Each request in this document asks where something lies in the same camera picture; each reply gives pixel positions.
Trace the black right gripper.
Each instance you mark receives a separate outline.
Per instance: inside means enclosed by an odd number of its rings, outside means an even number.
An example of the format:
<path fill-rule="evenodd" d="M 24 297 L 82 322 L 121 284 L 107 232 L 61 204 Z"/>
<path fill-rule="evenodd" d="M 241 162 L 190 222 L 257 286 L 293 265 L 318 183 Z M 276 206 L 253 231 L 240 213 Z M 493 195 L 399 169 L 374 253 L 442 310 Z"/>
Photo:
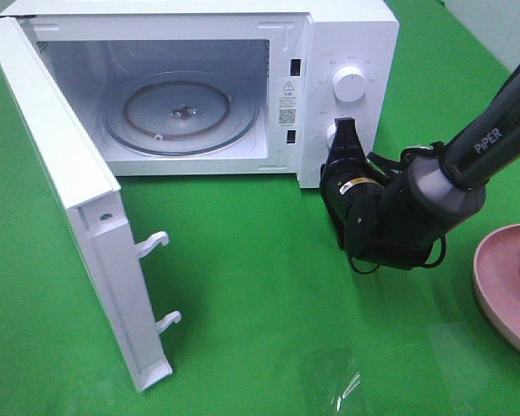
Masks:
<path fill-rule="evenodd" d="M 364 159 L 352 117 L 335 119 L 332 146 L 321 169 L 320 189 L 337 245 L 349 258 L 399 258 L 399 246 L 384 232 L 377 212 L 384 187 Z"/>

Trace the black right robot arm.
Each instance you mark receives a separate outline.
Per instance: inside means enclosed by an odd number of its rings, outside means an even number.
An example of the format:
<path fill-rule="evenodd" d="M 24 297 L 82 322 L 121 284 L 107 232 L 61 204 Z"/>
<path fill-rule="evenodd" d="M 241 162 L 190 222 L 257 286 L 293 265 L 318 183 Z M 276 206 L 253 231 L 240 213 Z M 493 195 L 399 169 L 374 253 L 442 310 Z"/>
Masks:
<path fill-rule="evenodd" d="M 446 233 L 481 210 L 489 179 L 520 157 L 520 63 L 447 144 L 410 146 L 391 160 L 364 153 L 353 118 L 335 127 L 320 190 L 348 261 L 434 268 Z"/>

